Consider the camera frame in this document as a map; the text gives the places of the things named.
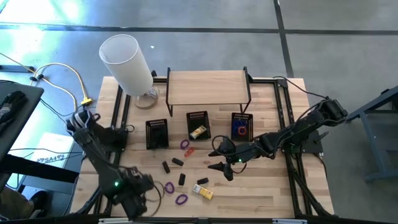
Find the wooden shelf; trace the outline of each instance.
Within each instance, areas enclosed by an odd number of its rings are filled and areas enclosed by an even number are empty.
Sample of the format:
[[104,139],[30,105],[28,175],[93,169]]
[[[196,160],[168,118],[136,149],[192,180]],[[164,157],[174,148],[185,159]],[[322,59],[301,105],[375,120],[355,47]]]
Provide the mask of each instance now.
[[246,67],[229,71],[167,72],[166,104],[170,116],[178,105],[250,104],[251,94]]

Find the purple hair tie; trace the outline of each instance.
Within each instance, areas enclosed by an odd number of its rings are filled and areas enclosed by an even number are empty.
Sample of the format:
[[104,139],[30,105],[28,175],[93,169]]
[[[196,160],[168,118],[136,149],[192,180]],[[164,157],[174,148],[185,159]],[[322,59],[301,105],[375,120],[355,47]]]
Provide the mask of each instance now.
[[174,188],[173,183],[167,182],[167,183],[164,185],[164,190],[165,190],[167,193],[169,193],[169,194],[174,193],[175,188]]
[[[182,202],[179,202],[178,200],[180,200],[180,198],[182,198],[182,197],[184,197],[184,200],[183,200]],[[177,205],[182,205],[182,204],[184,204],[185,202],[187,202],[187,200],[188,200],[188,195],[186,195],[186,194],[180,194],[180,195],[175,199],[175,203],[176,203]]]
[[188,139],[185,139],[185,140],[183,140],[183,141],[181,141],[181,143],[180,143],[180,149],[182,149],[182,150],[186,150],[186,148],[189,146],[189,140]]

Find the black mesh basket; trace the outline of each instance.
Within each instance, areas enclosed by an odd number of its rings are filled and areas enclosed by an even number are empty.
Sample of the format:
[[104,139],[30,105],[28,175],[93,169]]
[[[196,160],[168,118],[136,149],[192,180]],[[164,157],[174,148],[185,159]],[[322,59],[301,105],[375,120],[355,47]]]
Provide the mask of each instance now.
[[234,141],[253,140],[253,114],[232,113],[231,139]]
[[[207,111],[187,113],[187,124],[189,140],[194,141],[211,138],[209,117],[207,115]],[[190,133],[199,128],[201,125],[203,125],[207,130],[203,134],[199,135],[196,139],[193,139]]]
[[169,132],[167,119],[146,121],[147,149],[167,148],[169,146]]

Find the lamp base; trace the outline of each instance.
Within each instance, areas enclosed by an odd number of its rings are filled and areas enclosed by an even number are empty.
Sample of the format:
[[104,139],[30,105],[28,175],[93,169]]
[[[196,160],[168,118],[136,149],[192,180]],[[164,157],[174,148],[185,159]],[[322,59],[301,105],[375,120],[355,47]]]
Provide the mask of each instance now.
[[142,110],[148,110],[156,105],[158,98],[159,89],[152,87],[148,92],[141,96],[132,96],[132,101],[136,107]]

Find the white cylinder lamp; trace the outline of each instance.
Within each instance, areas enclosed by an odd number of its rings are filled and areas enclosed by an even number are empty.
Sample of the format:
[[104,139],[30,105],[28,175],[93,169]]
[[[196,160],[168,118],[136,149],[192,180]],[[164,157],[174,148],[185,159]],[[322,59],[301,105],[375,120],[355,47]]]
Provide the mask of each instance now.
[[138,108],[149,109],[156,104],[159,91],[152,88],[154,80],[134,37],[110,37],[99,48],[99,57]]

